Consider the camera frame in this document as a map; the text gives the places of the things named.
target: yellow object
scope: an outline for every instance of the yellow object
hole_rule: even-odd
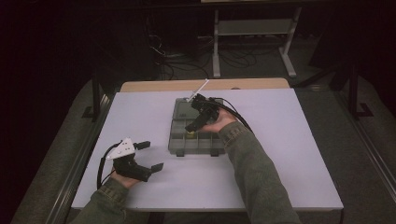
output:
[[[195,136],[195,132],[190,132],[190,133],[187,132],[187,133],[186,133],[186,138],[187,138],[187,139],[195,138],[194,136]]]

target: wooden edge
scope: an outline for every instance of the wooden edge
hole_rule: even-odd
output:
[[[125,82],[120,92],[134,91],[196,91],[205,81],[200,80],[170,80],[170,81],[136,81]],[[236,78],[210,79],[203,88],[213,90],[253,90],[253,89],[288,89],[289,83],[282,77],[270,78]]]

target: table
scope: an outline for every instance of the table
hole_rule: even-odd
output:
[[[72,207],[85,206],[96,190],[100,158],[110,146],[129,136],[136,142],[151,142],[150,148],[136,152],[138,164],[150,167],[163,162],[164,166],[148,183],[140,183],[130,191],[127,208],[243,211],[245,206],[227,155],[180,158],[167,149],[176,98],[190,96],[202,83],[203,80],[125,83],[114,98]],[[286,80],[210,80],[201,94],[227,99],[245,118],[276,165],[294,209],[343,208],[295,92],[288,88]],[[111,165],[110,161],[106,163],[104,176]]]

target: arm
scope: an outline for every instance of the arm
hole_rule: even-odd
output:
[[[113,172],[107,182],[91,196],[91,200],[71,223],[123,223],[125,219],[125,198],[129,189],[138,182],[138,180]]]
[[[273,162],[251,131],[223,110],[203,130],[219,133],[251,223],[301,223]]]

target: hand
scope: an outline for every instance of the hand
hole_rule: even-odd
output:
[[[223,108],[219,108],[218,120],[212,124],[206,124],[202,127],[201,131],[218,133],[224,126],[235,121],[237,121],[237,119],[234,115]]]
[[[120,184],[122,184],[127,189],[130,189],[133,185],[140,182],[140,180],[132,179],[132,178],[117,174],[114,167],[111,172],[112,173],[110,175],[110,178],[117,180]]]

